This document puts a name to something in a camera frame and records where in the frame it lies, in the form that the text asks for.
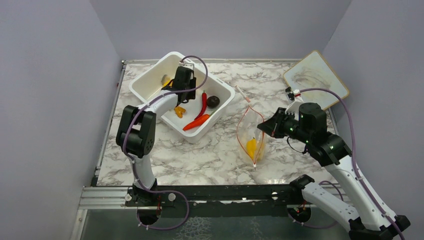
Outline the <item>large yellow banana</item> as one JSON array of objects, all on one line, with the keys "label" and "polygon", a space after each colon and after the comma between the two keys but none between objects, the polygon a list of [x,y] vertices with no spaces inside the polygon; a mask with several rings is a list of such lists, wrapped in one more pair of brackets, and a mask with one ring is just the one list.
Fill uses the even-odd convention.
[{"label": "large yellow banana", "polygon": [[163,83],[163,88],[165,88],[165,87],[171,87],[172,86],[172,84],[173,84],[173,80],[172,79],[165,79],[165,82]]}]

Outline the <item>clear zip bag orange zipper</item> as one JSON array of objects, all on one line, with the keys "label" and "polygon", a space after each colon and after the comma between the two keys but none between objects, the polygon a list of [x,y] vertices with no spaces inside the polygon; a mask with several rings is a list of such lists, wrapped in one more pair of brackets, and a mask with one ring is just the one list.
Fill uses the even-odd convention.
[{"label": "clear zip bag orange zipper", "polygon": [[[236,127],[239,156],[246,163],[251,163],[254,170],[258,168],[258,162],[263,160],[267,150],[268,137],[257,128],[257,125],[263,123],[264,120],[264,116],[261,113],[251,105],[248,105]],[[246,152],[246,143],[252,138],[255,138],[257,141],[254,161],[251,160]]]}]

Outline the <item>yellow bell pepper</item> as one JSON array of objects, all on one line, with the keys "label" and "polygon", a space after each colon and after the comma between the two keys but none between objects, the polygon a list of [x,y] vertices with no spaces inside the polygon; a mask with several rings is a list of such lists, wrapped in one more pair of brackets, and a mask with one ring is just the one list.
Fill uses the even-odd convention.
[{"label": "yellow bell pepper", "polygon": [[253,137],[246,142],[246,153],[252,161],[255,160],[255,152],[257,149],[257,140]]}]

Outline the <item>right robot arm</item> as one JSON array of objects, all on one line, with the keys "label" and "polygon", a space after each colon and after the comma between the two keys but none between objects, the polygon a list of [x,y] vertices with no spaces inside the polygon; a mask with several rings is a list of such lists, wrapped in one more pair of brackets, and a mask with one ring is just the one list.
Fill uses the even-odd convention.
[{"label": "right robot arm", "polygon": [[304,143],[304,153],[335,178],[351,204],[327,192],[306,174],[290,182],[288,196],[296,204],[306,200],[319,207],[348,232],[350,239],[392,240],[411,225],[405,215],[396,214],[384,204],[361,175],[345,141],[327,130],[327,114],[317,103],[302,103],[298,119],[280,107],[257,128],[275,139],[287,137]]}]

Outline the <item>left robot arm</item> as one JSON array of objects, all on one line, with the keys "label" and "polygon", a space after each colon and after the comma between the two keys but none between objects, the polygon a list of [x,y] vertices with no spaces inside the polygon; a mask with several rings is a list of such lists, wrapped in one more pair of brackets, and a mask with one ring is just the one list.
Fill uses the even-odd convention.
[{"label": "left robot arm", "polygon": [[133,189],[144,205],[155,203],[159,193],[150,160],[157,118],[194,99],[195,91],[194,66],[184,64],[176,68],[174,78],[162,87],[155,98],[139,106],[127,105],[122,111],[116,144],[130,159],[134,175]]}]

